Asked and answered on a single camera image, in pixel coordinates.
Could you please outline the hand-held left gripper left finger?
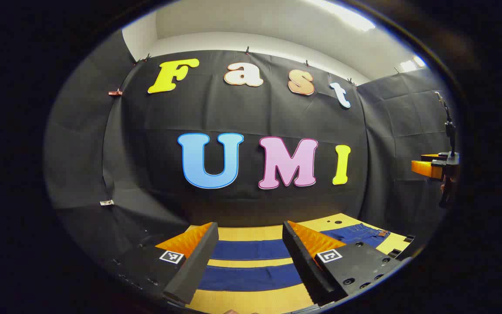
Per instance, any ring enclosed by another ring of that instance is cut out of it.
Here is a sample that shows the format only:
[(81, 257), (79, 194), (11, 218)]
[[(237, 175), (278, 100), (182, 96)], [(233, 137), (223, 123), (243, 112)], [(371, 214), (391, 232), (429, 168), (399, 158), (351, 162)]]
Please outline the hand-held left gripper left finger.
[(219, 239), (218, 224), (205, 223), (169, 240), (146, 240), (113, 259), (114, 274), (153, 302), (193, 300)]

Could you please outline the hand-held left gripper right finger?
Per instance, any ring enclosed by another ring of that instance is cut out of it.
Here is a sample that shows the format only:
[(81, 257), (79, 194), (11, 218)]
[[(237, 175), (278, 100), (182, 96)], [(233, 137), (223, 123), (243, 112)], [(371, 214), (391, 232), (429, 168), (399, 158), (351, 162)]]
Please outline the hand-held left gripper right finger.
[(398, 269), (398, 259), (364, 240), (347, 243), (285, 221), (282, 240), (313, 303), (324, 306), (361, 293)]

